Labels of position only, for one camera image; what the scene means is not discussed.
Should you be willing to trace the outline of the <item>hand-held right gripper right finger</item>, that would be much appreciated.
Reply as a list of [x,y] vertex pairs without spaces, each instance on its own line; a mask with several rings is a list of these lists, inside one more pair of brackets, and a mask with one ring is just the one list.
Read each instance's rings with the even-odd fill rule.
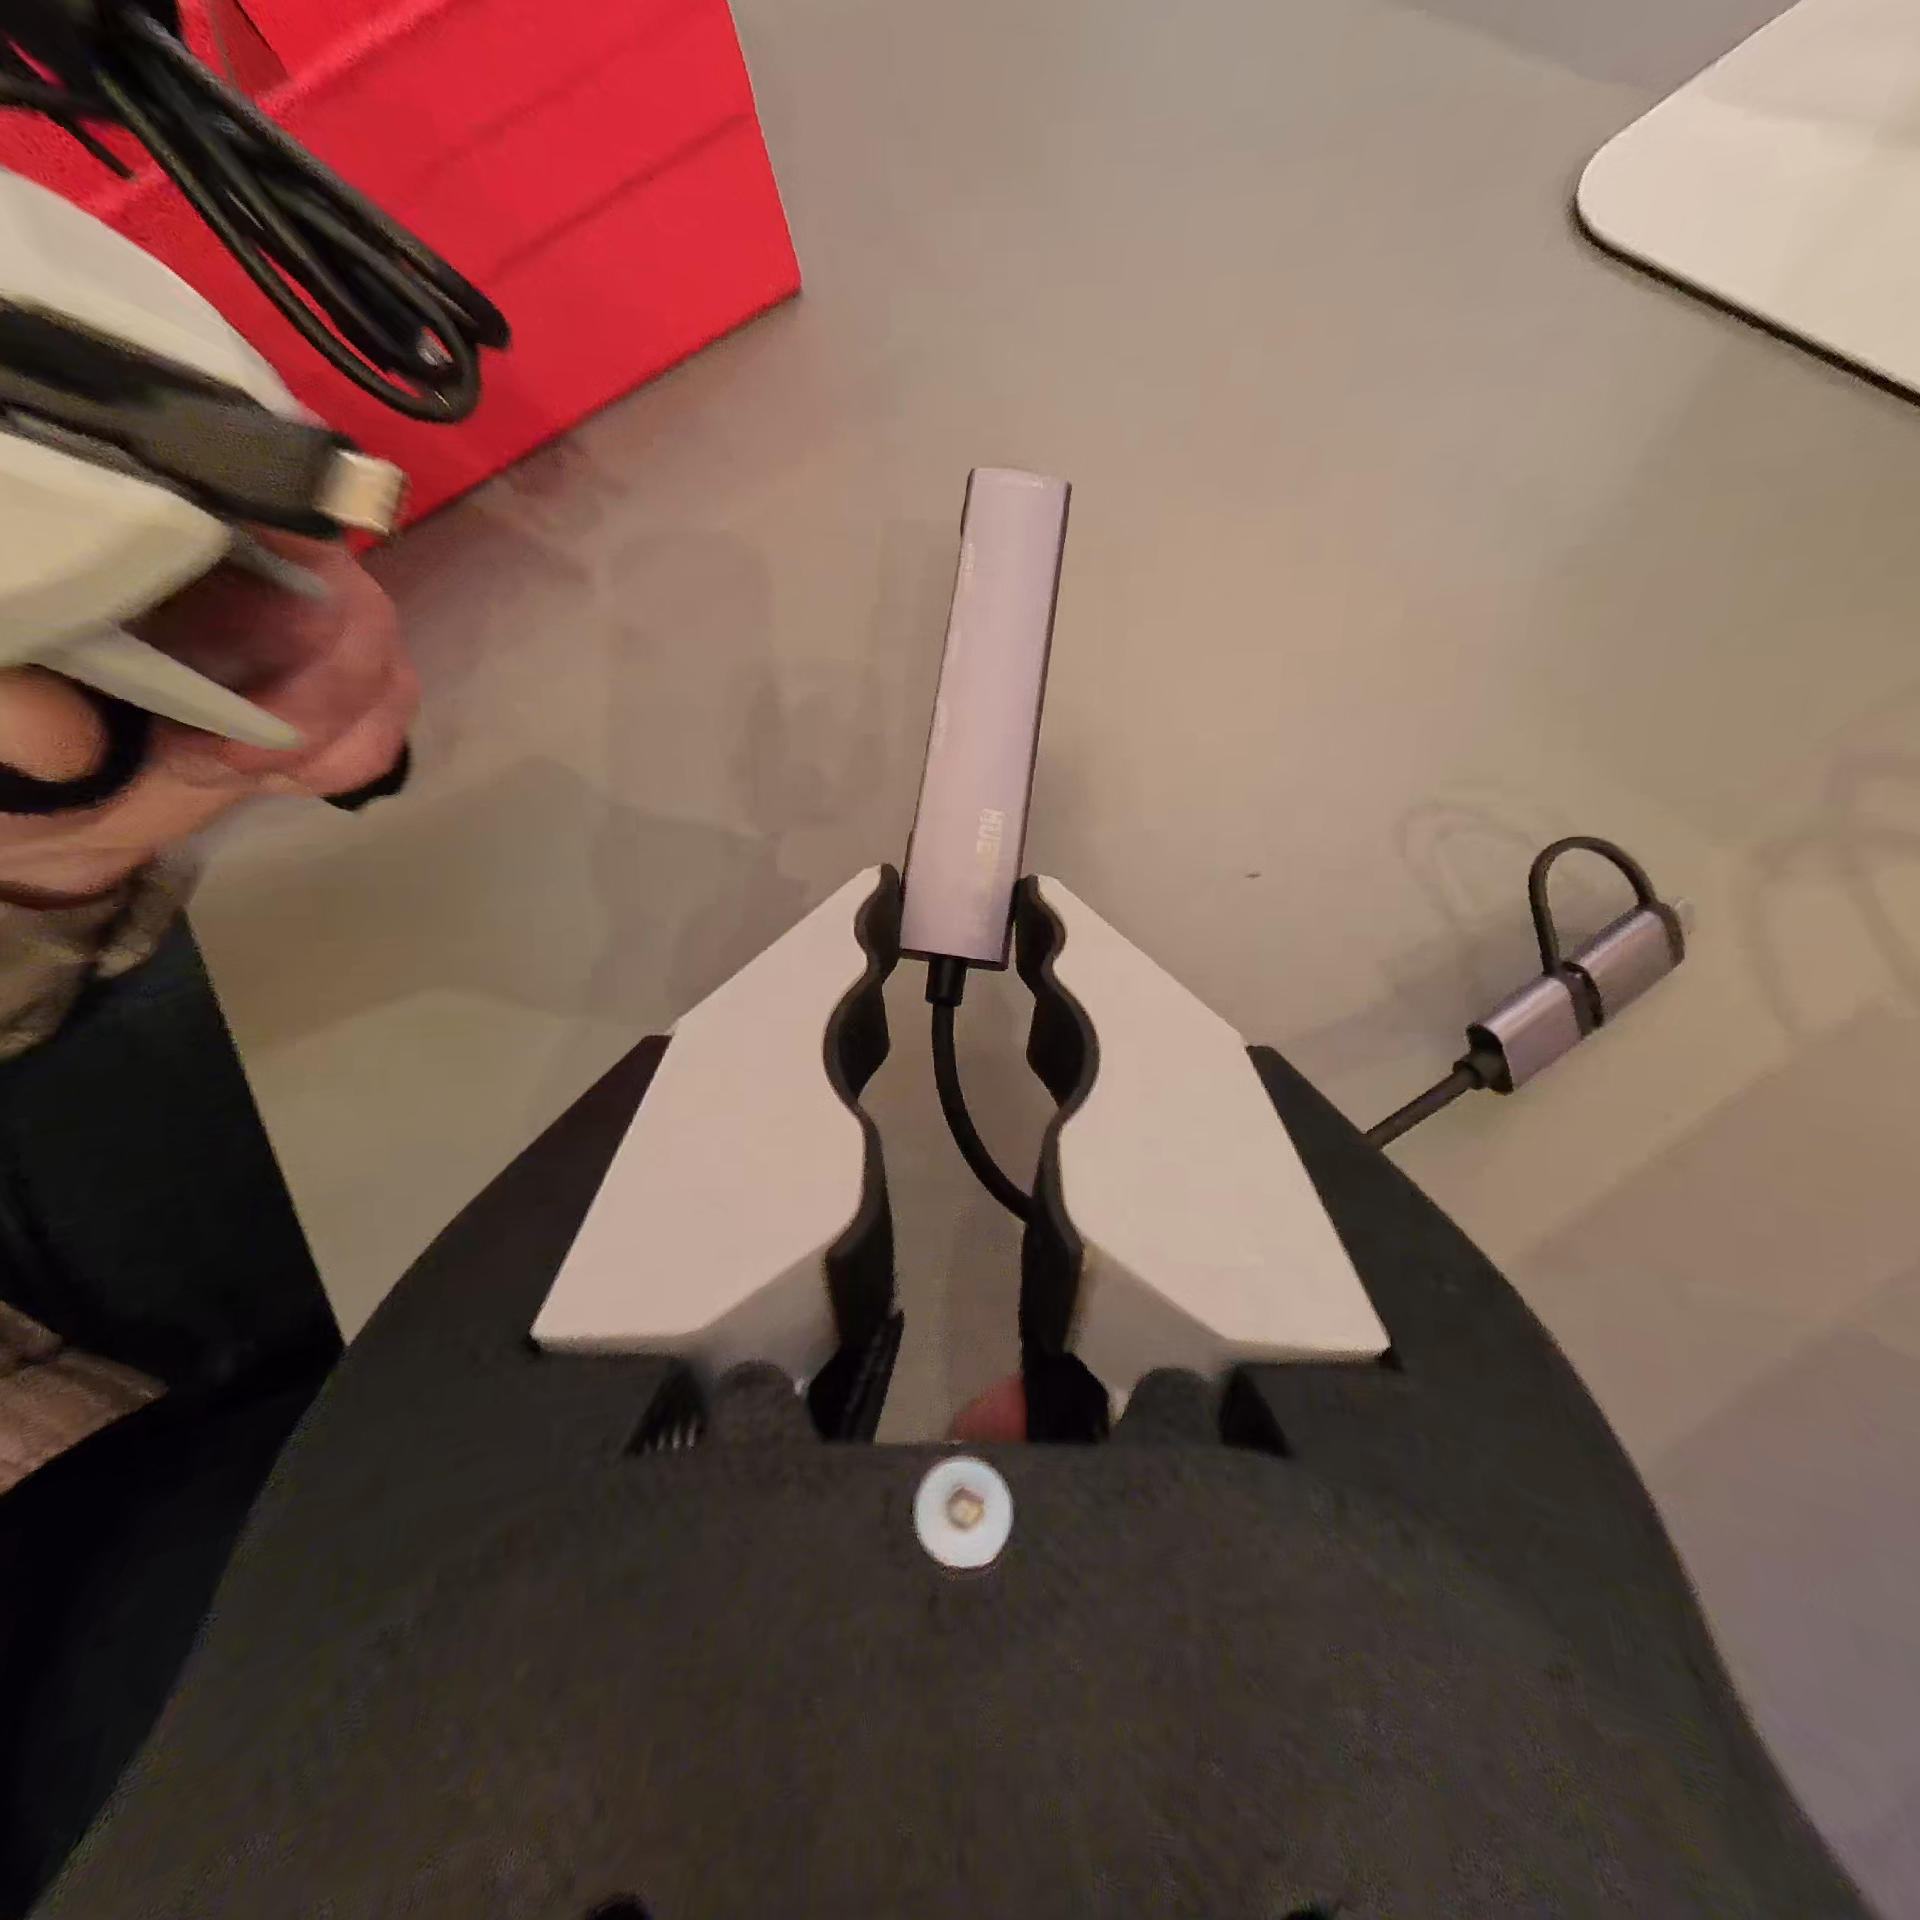
[[1382,1363],[1244,1035],[1057,878],[1021,878],[1021,986],[1051,1099],[1021,1230],[1030,1432],[1102,1436],[1164,1371]]

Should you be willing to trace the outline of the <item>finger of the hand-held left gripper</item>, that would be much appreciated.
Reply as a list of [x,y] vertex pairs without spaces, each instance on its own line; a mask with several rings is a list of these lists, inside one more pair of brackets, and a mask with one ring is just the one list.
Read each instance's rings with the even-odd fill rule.
[[226,562],[316,597],[316,576],[145,476],[2,430],[2,667],[275,755],[302,731],[132,626]]
[[2,302],[190,367],[316,423],[270,362],[172,267],[59,192],[2,171]]

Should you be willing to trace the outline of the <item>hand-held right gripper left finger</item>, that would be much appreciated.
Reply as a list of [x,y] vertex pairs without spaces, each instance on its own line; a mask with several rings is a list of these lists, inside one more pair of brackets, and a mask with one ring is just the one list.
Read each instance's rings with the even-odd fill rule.
[[778,1369],[820,1431],[874,1431],[897,1363],[893,1197],[862,1094],[888,1059],[901,874],[858,871],[664,1035],[532,1341],[703,1387]]

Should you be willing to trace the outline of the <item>black cable black plug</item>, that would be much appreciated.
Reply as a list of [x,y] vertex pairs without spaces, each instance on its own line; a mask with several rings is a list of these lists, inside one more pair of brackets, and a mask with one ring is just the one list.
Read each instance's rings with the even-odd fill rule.
[[[132,180],[123,131],[307,348],[387,411],[468,420],[508,323],[435,248],[190,51],[172,4],[2,4],[2,107]],[[402,468],[190,367],[2,302],[2,430],[235,528],[387,538]]]

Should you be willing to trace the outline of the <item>hub cable grey plug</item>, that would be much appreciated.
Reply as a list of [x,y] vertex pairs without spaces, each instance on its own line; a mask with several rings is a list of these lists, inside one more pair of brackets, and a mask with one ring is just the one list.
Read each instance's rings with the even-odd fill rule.
[[[1607,920],[1579,948],[1566,948],[1552,903],[1552,878],[1570,857],[1587,857],[1614,868],[1634,903]],[[1490,1090],[1512,1097],[1529,1080],[1570,1054],[1575,1045],[1607,1029],[1660,986],[1687,954],[1681,910],[1660,895],[1646,866],[1607,836],[1561,836],[1529,866],[1526,878],[1529,920],[1542,971],[1535,979],[1506,996],[1493,1012],[1466,1029],[1466,1050],[1445,1079],[1382,1118],[1366,1139],[1374,1149],[1393,1146],[1429,1118],[1457,1099]],[[968,1106],[958,1070],[958,1008],[962,1002],[968,962],[960,957],[931,957],[924,996],[931,1008],[931,1068],[942,1112],[975,1186],[1013,1219],[1024,1222],[1031,1196],[997,1165]]]

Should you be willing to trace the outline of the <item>red plastic bin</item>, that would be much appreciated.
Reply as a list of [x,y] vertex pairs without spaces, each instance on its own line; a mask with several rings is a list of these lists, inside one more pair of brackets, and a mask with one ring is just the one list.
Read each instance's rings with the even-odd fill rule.
[[245,4],[260,106],[477,283],[514,344],[462,423],[398,417],[298,340],[155,165],[54,137],[62,196],[205,293],[421,520],[801,292],[728,4]]

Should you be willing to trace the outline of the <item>person's left hand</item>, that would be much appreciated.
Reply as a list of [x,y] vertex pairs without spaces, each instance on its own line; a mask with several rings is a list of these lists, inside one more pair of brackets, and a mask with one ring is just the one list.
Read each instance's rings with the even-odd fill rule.
[[263,528],[258,546],[311,573],[312,587],[218,565],[134,630],[288,723],[298,749],[270,755],[159,723],[137,780],[110,802],[2,815],[5,903],[101,898],[250,800],[325,800],[392,771],[419,711],[392,597],[344,541]]

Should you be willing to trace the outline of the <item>person's dark trouser leg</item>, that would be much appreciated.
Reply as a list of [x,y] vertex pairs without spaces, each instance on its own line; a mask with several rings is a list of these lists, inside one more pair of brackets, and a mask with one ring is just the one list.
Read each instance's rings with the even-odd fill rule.
[[341,1318],[185,925],[2,1068],[2,1846],[82,1830]]

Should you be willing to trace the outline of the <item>white stand base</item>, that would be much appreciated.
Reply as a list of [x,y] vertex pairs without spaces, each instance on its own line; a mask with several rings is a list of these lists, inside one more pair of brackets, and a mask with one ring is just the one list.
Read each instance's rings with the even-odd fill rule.
[[1917,4],[1795,4],[1614,133],[1614,259],[1917,399]]

